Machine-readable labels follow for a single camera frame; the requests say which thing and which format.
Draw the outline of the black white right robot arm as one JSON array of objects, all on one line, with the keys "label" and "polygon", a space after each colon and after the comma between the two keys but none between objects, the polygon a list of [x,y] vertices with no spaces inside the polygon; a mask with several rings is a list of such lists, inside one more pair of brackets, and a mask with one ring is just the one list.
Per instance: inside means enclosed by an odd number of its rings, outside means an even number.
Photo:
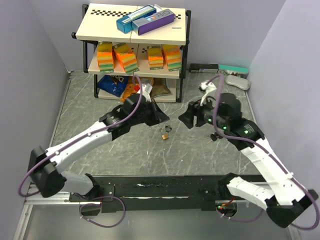
[{"label": "black white right robot arm", "polygon": [[240,197],[264,211],[279,227],[286,228],[319,197],[307,190],[276,157],[260,128],[242,116],[241,103],[234,94],[223,93],[217,116],[214,104],[191,101],[178,119],[191,129],[204,124],[216,124],[224,138],[233,144],[257,168],[268,187],[262,187],[241,176],[229,173],[218,181],[218,193],[223,199]]}]

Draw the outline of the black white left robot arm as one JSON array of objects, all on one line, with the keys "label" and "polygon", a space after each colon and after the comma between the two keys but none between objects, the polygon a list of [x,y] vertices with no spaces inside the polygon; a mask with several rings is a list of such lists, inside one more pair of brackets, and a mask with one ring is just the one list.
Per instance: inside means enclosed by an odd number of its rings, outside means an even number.
[{"label": "black white left robot arm", "polygon": [[66,169],[93,149],[127,134],[133,126],[146,124],[151,127],[169,119],[154,100],[134,93],[73,138],[46,150],[34,148],[30,154],[29,176],[44,198],[65,191],[93,201],[102,193],[94,177],[88,173],[74,174]]}]

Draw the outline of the brass padlock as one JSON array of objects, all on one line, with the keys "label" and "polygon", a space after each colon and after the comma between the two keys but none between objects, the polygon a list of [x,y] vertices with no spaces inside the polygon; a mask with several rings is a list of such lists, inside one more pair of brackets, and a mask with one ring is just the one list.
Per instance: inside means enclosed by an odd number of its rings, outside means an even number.
[{"label": "brass padlock", "polygon": [[168,133],[164,133],[163,135],[162,135],[162,139],[163,140],[167,140],[169,138],[169,134]]}]

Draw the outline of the black-headed key bunch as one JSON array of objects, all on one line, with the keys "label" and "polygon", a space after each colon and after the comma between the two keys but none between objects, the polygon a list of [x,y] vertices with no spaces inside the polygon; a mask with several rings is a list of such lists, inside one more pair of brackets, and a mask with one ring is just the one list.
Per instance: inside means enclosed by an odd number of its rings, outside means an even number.
[{"label": "black-headed key bunch", "polygon": [[170,133],[172,131],[172,127],[169,124],[165,124],[160,128],[160,130],[163,133]]}]

